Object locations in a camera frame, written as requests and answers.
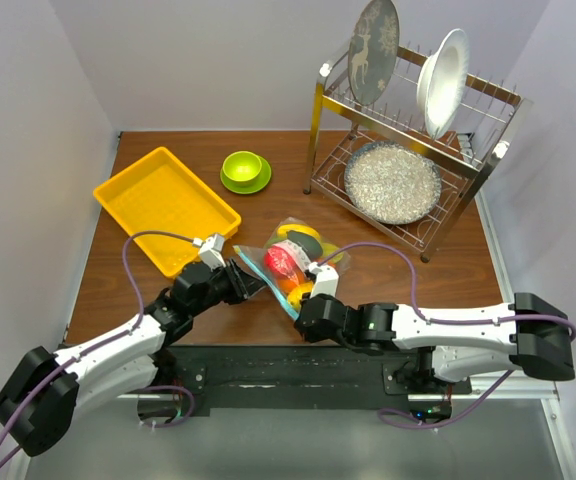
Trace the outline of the clear zip top bag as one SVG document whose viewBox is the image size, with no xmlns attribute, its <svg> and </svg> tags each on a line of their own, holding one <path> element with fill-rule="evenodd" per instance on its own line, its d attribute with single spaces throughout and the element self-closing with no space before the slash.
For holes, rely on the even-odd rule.
<svg viewBox="0 0 576 480">
<path fill-rule="evenodd" d="M 351 263 L 348 253 L 294 217 L 282 220 L 263 246 L 236 245 L 234 251 L 293 320 L 311 294 L 332 295 Z"/>
</svg>

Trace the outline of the yellow fake mango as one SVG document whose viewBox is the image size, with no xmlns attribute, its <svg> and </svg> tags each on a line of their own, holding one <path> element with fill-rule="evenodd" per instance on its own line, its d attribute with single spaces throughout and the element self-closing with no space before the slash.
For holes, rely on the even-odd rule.
<svg viewBox="0 0 576 480">
<path fill-rule="evenodd" d="M 288 304 L 299 311 L 301 309 L 302 301 L 311 295 L 314 284 L 311 281 L 301 283 L 295 286 L 287 295 Z"/>
</svg>

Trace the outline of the red fake apple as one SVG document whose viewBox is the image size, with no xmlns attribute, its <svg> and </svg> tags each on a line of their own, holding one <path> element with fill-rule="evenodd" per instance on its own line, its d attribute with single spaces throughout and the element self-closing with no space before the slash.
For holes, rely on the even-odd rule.
<svg viewBox="0 0 576 480">
<path fill-rule="evenodd" d="M 273 277 L 290 275 L 296 269 L 293 257 L 286 250 L 277 246 L 271 246 L 266 250 L 263 263 Z"/>
</svg>

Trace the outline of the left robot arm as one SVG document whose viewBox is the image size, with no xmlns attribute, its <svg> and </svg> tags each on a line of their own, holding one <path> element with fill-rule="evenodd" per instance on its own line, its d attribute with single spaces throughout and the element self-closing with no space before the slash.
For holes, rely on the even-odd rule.
<svg viewBox="0 0 576 480">
<path fill-rule="evenodd" d="M 94 403 L 148 387 L 168 390 L 175 368 L 158 353 L 192 330 L 194 319 L 220 304 L 247 301 L 266 284 L 234 260 L 212 269 L 183 268 L 143 311 L 86 343 L 28 351 L 0 391 L 0 423 L 30 457 L 52 448 L 75 415 Z"/>
</svg>

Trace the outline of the fake orange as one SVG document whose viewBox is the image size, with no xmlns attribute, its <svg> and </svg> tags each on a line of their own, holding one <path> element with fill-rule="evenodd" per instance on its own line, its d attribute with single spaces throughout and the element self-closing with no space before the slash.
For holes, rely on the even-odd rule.
<svg viewBox="0 0 576 480">
<path fill-rule="evenodd" d="M 301 271 L 284 276 L 279 275 L 276 278 L 278 288 L 286 295 L 290 294 L 295 288 L 306 282 Z"/>
</svg>

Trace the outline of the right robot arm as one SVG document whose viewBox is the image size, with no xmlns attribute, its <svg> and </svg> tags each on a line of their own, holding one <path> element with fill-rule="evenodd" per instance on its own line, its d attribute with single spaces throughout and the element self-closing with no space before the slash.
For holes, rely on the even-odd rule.
<svg viewBox="0 0 576 480">
<path fill-rule="evenodd" d="M 373 356 L 416 355 L 409 377 L 427 393 L 497 371 L 520 370 L 551 382 L 575 377 L 575 326 L 563 311 L 532 293 L 517 293 L 509 303 L 466 309 L 379 302 L 351 307 L 319 294 L 306 296 L 288 312 L 309 343 L 331 340 Z"/>
</svg>

